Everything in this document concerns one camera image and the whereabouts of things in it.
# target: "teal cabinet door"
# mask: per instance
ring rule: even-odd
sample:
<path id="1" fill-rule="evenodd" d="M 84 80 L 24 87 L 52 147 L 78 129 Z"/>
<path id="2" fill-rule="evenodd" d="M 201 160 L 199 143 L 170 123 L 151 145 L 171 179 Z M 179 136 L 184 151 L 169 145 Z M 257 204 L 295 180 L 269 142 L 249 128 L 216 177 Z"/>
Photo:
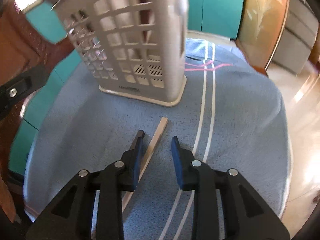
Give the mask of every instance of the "teal cabinet door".
<path id="1" fill-rule="evenodd" d="M 9 170 L 24 175 L 28 155 L 38 130 L 22 120 L 16 137 L 11 145 Z"/>
<path id="2" fill-rule="evenodd" d="M 203 0 L 189 0 L 188 29 L 201 31 Z"/>
<path id="3" fill-rule="evenodd" d="M 202 31 L 235 39 L 243 2 L 244 0 L 204 0 Z"/>
<path id="4" fill-rule="evenodd" d="M 26 13 L 27 20 L 48 41 L 56 43 L 66 37 L 64 30 L 52 5 L 44 1 Z"/>

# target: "wooden cabinet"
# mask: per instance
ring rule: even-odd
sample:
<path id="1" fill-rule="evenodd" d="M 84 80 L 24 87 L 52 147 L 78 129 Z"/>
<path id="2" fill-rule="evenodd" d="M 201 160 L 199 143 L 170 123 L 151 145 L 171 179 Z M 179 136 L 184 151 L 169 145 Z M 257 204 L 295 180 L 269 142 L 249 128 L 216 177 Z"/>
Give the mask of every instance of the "wooden cabinet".
<path id="1" fill-rule="evenodd" d="M 188 29 L 235 39 L 244 0 L 189 0 Z"/>
<path id="2" fill-rule="evenodd" d="M 251 66 L 264 71 L 281 37 L 289 0 L 245 0 L 236 40 Z"/>
<path id="3" fill-rule="evenodd" d="M 56 43 L 66 36 L 51 5 L 43 2 L 28 11 L 25 16 L 32 27 L 41 36 Z M 81 62 L 78 53 L 74 50 L 68 57 L 60 61 L 52 70 L 44 87 L 30 100 L 25 110 L 19 131 L 11 145 L 9 169 L 24 174 L 25 166 L 33 139 L 38 133 L 47 112 L 50 110 L 56 96 L 64 82 L 67 81 L 76 66 Z"/>
<path id="4" fill-rule="evenodd" d="M 68 39 L 48 42 L 28 22 L 14 0 L 8 0 L 0 16 L 0 85 L 38 64 L 50 73 L 74 50 Z M 11 144 L 21 123 L 23 101 L 0 121 L 0 173 L 6 181 Z"/>

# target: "wooden stick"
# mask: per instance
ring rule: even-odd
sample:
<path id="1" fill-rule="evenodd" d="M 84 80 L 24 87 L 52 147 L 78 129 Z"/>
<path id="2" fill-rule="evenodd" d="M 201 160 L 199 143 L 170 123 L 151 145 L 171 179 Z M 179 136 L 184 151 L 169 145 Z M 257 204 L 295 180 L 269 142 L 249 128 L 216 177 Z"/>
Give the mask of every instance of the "wooden stick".
<path id="1" fill-rule="evenodd" d="M 144 171 L 146 170 L 151 157 L 155 151 L 155 148 L 158 144 L 158 142 L 160 141 L 160 138 L 164 132 L 165 127 L 167 126 L 168 123 L 168 118 L 166 117 L 162 117 L 160 120 L 160 123 L 158 124 L 158 127 L 156 129 L 155 134 L 153 135 L 153 138 L 150 141 L 150 144 L 146 150 L 146 153 L 141 161 L 141 168 L 140 168 L 140 175 L 139 175 L 139 181 L 144 173 Z M 123 199 L 122 199 L 122 212 L 124 211 L 124 209 L 126 208 L 127 204 L 129 203 L 129 200 L 131 199 L 133 195 L 133 192 L 126 192 Z"/>

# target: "pink stripe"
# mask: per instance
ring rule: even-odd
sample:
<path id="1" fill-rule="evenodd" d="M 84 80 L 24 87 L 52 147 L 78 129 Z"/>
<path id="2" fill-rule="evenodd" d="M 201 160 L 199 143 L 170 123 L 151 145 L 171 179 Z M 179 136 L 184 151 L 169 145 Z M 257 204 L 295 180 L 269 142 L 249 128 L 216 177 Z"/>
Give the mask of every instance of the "pink stripe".
<path id="1" fill-rule="evenodd" d="M 193 64 L 190 64 L 190 63 L 186 63 L 186 65 L 194 66 L 194 67 L 205 67 L 205 66 L 207 66 L 207 65 L 210 65 L 211 63 L 213 63 L 213 60 L 209 60 L 208 62 L 206 62 L 206 63 L 203 64 L 203 65 L 193 65 Z"/>
<path id="2" fill-rule="evenodd" d="M 227 66 L 232 66 L 232 65 L 228 64 L 228 63 L 223 63 L 223 64 L 220 64 L 220 65 L 214 67 L 214 68 L 209 68 L 209 69 L 204 69 L 204 68 L 186 68 L 185 71 L 215 71 L 218 68 L 227 67 Z"/>

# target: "white stripe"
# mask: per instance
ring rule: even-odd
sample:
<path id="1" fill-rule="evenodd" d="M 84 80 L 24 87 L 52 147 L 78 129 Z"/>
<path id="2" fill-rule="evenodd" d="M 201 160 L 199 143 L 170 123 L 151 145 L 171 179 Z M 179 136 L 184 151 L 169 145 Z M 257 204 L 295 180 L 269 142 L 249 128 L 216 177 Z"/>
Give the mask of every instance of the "white stripe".
<path id="1" fill-rule="evenodd" d="M 203 64 L 206 63 L 206 61 L 208 60 L 208 42 L 205 42 L 205 56 L 204 56 L 204 60 L 203 60 Z M 197 131 L 197 135 L 196 135 L 196 140 L 195 140 L 195 144 L 193 145 L 193 149 L 192 149 L 192 154 L 195 155 L 197 148 L 198 148 L 198 144 L 199 144 L 199 139 L 200 139 L 200 134 L 201 134 L 201 129 L 202 129 L 202 123 L 203 123 L 203 115 L 204 115 L 204 107 L 205 107 L 205 93 L 206 93 L 206 88 L 207 88 L 207 72 L 204 71 L 204 75 L 203 75 L 203 89 L 202 89 L 202 100 L 201 100 L 201 109 L 200 109 L 200 119 L 199 119 L 199 124 L 198 124 L 198 131 Z"/>
<path id="2" fill-rule="evenodd" d="M 203 63 L 205 64 L 205 62 L 208 59 L 208 41 L 204 41 L 205 44 L 205 56 L 204 56 L 204 60 Z M 198 124 L 198 131 L 196 134 L 196 139 L 195 139 L 195 143 L 193 145 L 193 149 L 192 149 L 192 154 L 195 155 L 197 148 L 198 148 L 198 144 L 199 144 L 199 139 L 200 139 L 200 134 L 201 134 L 201 129 L 202 129 L 202 123 L 203 123 L 203 116 L 204 116 L 204 106 L 205 106 L 205 93 L 206 93 L 206 87 L 207 87 L 207 72 L 204 71 L 204 75 L 203 75 L 203 90 L 202 90 L 202 99 L 201 99 L 201 108 L 200 108 L 200 118 L 199 118 L 199 124 Z M 174 200 L 173 206 L 171 208 L 171 211 L 169 213 L 169 217 L 167 219 L 167 222 L 161 232 L 161 235 L 159 237 L 159 240 L 163 240 L 165 234 L 168 231 L 168 228 L 170 226 L 171 220 L 173 218 L 174 212 L 176 211 L 177 205 L 179 203 L 180 200 L 180 196 L 181 196 L 181 192 L 182 190 L 179 189 L 176 199 Z"/>
<path id="3" fill-rule="evenodd" d="M 192 202 L 193 202 L 194 198 L 195 198 L 195 191 L 193 190 L 192 193 L 191 193 L 191 196 L 189 198 L 188 205 L 186 207 L 186 211 L 183 214 L 183 217 L 181 219 L 180 225 L 178 227 L 178 230 L 177 230 L 173 240 L 178 240 L 178 238 L 180 236 L 180 233 L 181 233 L 181 230 L 182 230 L 182 227 L 183 227 L 184 223 L 186 222 L 186 219 L 187 219 L 187 216 L 189 214 L 189 210 L 191 208 L 191 205 L 192 205 Z"/>
<path id="4" fill-rule="evenodd" d="M 214 43 L 212 44 L 212 60 L 214 60 L 214 50 L 215 50 L 215 45 Z M 211 121 L 210 121 L 210 129 L 209 129 L 209 136 L 208 136 L 208 141 L 207 141 L 207 147 L 205 148 L 204 156 L 202 161 L 205 163 L 208 158 L 210 146 L 211 146 L 211 140 L 212 140 L 212 133 L 213 133 L 213 125 L 214 125 L 214 116 L 215 116 L 215 93 L 216 93 L 216 80 L 215 80 L 215 71 L 212 71 L 212 112 L 211 112 Z M 183 214 L 182 220 L 180 222 L 180 225 L 178 227 L 178 230 L 173 238 L 173 240 L 177 240 L 180 236 L 181 230 L 183 228 L 184 223 L 186 222 L 187 216 L 189 214 L 191 204 L 193 202 L 193 199 L 195 198 L 194 191 L 192 191 L 192 194 L 190 196 L 190 199 L 188 201 L 188 205 L 186 207 L 186 211 Z"/>

